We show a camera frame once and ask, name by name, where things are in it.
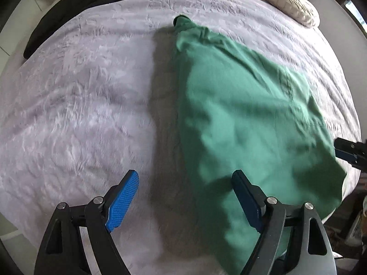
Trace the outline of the green work jacket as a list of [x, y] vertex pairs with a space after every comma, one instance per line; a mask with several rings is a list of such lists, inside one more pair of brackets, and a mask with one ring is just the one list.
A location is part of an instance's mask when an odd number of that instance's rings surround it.
[[258, 239], [231, 186], [241, 170], [284, 204], [329, 216], [345, 179], [306, 77], [188, 17], [174, 20], [178, 128], [204, 238], [239, 274]]

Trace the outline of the lavender quilted bedspread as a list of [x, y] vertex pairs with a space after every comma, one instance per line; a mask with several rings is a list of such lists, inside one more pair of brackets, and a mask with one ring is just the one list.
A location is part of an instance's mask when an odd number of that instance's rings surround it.
[[361, 138], [327, 39], [266, 0], [125, 0], [91, 8], [1, 78], [1, 213], [33, 246], [59, 202], [84, 204], [136, 170], [139, 189], [112, 234], [128, 270], [228, 274], [200, 227], [180, 142], [178, 16], [303, 74], [332, 142]]

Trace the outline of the cream pleated pillow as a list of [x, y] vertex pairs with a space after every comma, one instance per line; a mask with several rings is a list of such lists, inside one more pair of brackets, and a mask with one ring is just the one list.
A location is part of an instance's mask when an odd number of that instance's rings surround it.
[[320, 16], [308, 0], [266, 0], [299, 24], [312, 28], [320, 25]]

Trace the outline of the black folded garment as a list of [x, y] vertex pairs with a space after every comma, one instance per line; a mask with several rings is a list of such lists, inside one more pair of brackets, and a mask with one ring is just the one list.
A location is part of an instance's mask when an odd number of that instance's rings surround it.
[[123, 0], [59, 0], [56, 2], [39, 21], [30, 35], [23, 57], [28, 59], [31, 55], [61, 26], [80, 14], [81, 12]]

